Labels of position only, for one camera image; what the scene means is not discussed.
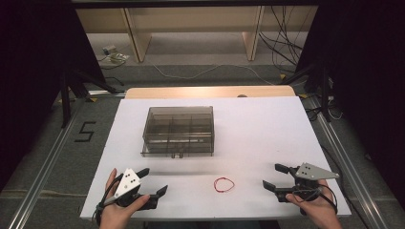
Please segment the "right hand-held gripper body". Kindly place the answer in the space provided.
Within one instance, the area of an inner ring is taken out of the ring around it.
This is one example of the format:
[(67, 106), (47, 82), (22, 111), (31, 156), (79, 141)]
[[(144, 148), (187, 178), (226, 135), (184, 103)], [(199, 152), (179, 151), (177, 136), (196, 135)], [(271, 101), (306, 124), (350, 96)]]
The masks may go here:
[(304, 201), (313, 201), (321, 195), (320, 179), (339, 178), (339, 174), (304, 162), (301, 166), (289, 167), (289, 174), (294, 178), (290, 188), (276, 188), (275, 196), (279, 202), (288, 202), (286, 194), (294, 194)]

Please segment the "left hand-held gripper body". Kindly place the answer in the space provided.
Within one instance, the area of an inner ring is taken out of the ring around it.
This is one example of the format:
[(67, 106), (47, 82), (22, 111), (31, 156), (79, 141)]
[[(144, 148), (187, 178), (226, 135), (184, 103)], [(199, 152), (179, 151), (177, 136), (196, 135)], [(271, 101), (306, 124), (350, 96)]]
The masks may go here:
[(115, 177), (105, 190), (103, 206), (116, 204), (127, 207), (141, 197), (139, 188), (141, 178), (133, 169), (126, 169), (122, 174)]

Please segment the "red rubber band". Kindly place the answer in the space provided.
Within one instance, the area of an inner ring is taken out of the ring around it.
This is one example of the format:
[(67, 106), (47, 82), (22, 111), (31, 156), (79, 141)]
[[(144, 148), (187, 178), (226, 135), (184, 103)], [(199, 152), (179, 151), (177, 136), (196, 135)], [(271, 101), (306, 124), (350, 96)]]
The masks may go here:
[(227, 193), (235, 187), (235, 182), (228, 177), (218, 177), (214, 180), (213, 187), (217, 193)]

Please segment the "clear smoky plastic compartment box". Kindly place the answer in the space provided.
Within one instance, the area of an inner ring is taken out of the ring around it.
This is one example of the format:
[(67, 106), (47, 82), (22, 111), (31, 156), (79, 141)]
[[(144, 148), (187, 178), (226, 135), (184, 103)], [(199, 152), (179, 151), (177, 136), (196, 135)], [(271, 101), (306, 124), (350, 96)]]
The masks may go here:
[(142, 138), (144, 157), (213, 156), (213, 107), (150, 107)]

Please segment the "person's left hand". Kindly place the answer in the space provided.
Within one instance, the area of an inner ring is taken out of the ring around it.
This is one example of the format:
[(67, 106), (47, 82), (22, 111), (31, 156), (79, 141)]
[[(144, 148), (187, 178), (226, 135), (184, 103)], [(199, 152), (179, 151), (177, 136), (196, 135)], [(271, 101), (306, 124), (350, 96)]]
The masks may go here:
[(101, 214), (99, 229), (125, 229), (131, 216), (149, 200), (150, 196), (142, 196), (127, 207), (116, 204), (108, 205)]

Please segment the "person's right hand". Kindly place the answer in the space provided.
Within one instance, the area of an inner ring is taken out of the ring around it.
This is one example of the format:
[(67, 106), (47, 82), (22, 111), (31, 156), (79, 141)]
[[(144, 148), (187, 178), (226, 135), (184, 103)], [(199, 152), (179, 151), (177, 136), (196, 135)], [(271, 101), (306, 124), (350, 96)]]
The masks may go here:
[(328, 183), (324, 179), (320, 179), (318, 183), (321, 195), (317, 199), (304, 201), (294, 194), (286, 194), (286, 199), (303, 209), (319, 229), (343, 229), (334, 209), (334, 198)]

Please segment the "white board table cover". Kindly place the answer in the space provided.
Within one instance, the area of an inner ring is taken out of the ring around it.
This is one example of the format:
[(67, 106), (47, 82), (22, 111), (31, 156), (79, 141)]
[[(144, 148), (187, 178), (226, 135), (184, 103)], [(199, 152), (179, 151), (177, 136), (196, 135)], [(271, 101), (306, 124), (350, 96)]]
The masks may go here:
[[(149, 108), (169, 106), (213, 107), (213, 156), (141, 155)], [(275, 171), (275, 164), (296, 167), (304, 162), (321, 168), (329, 166), (296, 96), (123, 99), (80, 215), (91, 218), (113, 169), (149, 168), (149, 175), (141, 181), (141, 192), (152, 194), (165, 185), (167, 192), (156, 209), (139, 211), (135, 219), (298, 219), (299, 208), (279, 202), (262, 181), (290, 187), (292, 176)], [(213, 182), (218, 177), (230, 178), (235, 187), (227, 193), (217, 193)]]

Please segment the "black tripod stand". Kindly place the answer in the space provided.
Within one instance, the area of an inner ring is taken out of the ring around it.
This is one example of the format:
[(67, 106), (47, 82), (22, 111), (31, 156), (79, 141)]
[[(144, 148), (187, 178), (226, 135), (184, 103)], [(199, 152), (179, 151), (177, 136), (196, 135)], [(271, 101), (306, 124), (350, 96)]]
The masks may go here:
[(71, 119), (71, 105), (69, 91), (72, 91), (78, 98), (86, 98), (90, 95), (84, 83), (90, 82), (110, 94), (123, 94), (123, 90), (109, 86), (104, 80), (96, 79), (90, 74), (79, 69), (69, 68), (62, 72), (59, 77), (60, 94), (62, 99), (63, 122), (62, 128), (65, 128)]
[(306, 93), (321, 92), (321, 113), (323, 117), (330, 122), (329, 115), (329, 73), (327, 68), (322, 64), (310, 64), (307, 67), (296, 71), (292, 76), (283, 79), (281, 85), (289, 85), (303, 76), (308, 79), (305, 83), (304, 90)]

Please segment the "light wooden table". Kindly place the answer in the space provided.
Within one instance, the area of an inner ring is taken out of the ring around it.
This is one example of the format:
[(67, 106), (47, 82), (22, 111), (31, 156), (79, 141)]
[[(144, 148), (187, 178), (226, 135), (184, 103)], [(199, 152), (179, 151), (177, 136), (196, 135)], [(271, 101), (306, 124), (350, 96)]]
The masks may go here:
[(131, 88), (125, 99), (295, 96), (290, 86), (210, 86)]

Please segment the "black curtain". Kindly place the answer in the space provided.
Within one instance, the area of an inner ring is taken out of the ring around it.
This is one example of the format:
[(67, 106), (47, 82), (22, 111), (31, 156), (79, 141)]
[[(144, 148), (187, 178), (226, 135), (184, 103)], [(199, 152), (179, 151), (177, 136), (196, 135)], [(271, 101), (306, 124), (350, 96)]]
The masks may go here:
[(68, 70), (104, 79), (72, 0), (0, 0), (0, 191), (30, 151)]
[(405, 0), (314, 1), (297, 68), (325, 63), (342, 110), (405, 208)]

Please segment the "aluminium floor rail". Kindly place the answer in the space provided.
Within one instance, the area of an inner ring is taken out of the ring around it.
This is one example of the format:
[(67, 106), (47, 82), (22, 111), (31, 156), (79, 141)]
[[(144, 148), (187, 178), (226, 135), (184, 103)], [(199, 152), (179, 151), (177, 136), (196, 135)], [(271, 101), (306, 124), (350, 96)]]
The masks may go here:
[(71, 118), (67, 121), (67, 124), (64, 127), (58, 129), (52, 148), (46, 153), (46, 157), (41, 164), (39, 171), (35, 174), (35, 178), (32, 180), (29, 189), (23, 194), (7, 229), (23, 229), (25, 227), (26, 222), (32, 213), (32, 209), (39, 199), (43, 187), (45, 186), (67, 138), (75, 125), (77, 114), (82, 109), (84, 103), (85, 101), (83, 99), (78, 99), (73, 104)]
[[(321, 104), (315, 97), (303, 100), (303, 105), (315, 112), (321, 110)], [(327, 160), (333, 168), (342, 173), (338, 184), (343, 189), (344, 200), (350, 209), (362, 220), (367, 229), (389, 229), (387, 220), (382, 216), (366, 183), (351, 161), (332, 122), (328, 122), (321, 111), (318, 114), (311, 114), (310, 118), (315, 125), (315, 133)]]

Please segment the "short aluminium rail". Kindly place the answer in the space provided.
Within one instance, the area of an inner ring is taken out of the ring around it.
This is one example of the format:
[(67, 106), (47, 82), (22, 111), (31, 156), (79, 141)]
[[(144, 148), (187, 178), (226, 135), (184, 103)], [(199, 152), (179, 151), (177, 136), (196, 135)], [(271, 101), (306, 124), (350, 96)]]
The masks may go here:
[(89, 91), (89, 96), (95, 97), (95, 96), (118, 96), (118, 97), (125, 97), (126, 92), (123, 93), (111, 93), (105, 90), (90, 90)]

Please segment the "wooden table frame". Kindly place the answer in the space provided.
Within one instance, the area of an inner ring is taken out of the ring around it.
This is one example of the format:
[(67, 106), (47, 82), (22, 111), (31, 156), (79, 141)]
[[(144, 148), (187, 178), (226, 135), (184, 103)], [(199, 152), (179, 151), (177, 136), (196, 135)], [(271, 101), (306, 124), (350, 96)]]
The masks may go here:
[(309, 31), (317, 13), (315, 6), (175, 7), (78, 10), (87, 33), (126, 33), (135, 58), (144, 60), (154, 33), (238, 32), (246, 57), (255, 59), (261, 31)]

